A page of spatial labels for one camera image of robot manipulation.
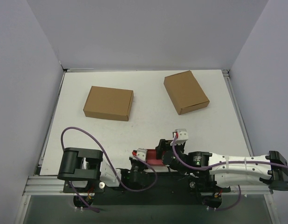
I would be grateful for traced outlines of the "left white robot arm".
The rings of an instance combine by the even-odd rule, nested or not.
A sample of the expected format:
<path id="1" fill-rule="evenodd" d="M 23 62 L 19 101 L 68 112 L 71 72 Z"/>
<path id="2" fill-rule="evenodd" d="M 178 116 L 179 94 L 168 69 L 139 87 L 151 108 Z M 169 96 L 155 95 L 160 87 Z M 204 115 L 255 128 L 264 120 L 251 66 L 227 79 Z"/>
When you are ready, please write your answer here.
<path id="1" fill-rule="evenodd" d="M 140 190 L 150 185 L 146 165 L 130 157 L 131 169 L 117 168 L 113 172 L 103 160 L 103 152 L 95 149 L 68 147 L 64 150 L 57 178 L 64 181 L 63 192 L 103 193 L 105 188 L 125 190 L 123 184 Z"/>

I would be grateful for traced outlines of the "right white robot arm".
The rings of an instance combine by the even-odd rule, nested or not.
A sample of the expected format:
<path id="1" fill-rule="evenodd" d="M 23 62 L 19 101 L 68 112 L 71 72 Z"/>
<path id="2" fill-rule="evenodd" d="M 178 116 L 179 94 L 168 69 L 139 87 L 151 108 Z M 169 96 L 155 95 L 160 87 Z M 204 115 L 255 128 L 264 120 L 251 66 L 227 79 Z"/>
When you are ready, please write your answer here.
<path id="1" fill-rule="evenodd" d="M 288 163 L 278 151 L 252 157 L 202 151 L 185 154 L 184 143 L 173 145 L 165 139 L 155 150 L 156 159 L 182 175 L 192 176 L 201 192 L 237 185 L 267 185 L 271 190 L 288 191 Z"/>

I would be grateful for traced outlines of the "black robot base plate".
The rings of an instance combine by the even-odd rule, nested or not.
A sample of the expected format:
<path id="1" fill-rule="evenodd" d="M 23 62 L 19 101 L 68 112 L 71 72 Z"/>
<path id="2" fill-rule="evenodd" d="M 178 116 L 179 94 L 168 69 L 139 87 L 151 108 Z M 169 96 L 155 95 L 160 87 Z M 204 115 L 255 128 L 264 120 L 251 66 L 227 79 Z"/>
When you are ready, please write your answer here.
<path id="1" fill-rule="evenodd" d="M 150 189 L 131 192 L 122 187 L 105 186 L 104 192 L 93 196 L 75 195 L 75 207 L 87 209 L 87 205 L 207 205 L 219 207 L 221 194 L 231 192 L 230 187 L 220 188 L 213 184 L 202 189 L 198 179 L 181 177 L 177 173 L 158 173 L 157 183 Z"/>

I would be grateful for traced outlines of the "pink paper box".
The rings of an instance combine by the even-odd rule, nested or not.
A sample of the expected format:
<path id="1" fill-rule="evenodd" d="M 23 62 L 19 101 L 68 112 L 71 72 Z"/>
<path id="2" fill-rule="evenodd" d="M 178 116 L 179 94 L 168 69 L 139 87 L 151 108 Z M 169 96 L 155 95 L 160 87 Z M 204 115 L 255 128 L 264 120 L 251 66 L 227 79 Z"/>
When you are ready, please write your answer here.
<path id="1" fill-rule="evenodd" d="M 148 149 L 146 154 L 146 162 L 153 167 L 164 167 L 162 162 L 163 152 L 158 154 L 155 149 Z"/>

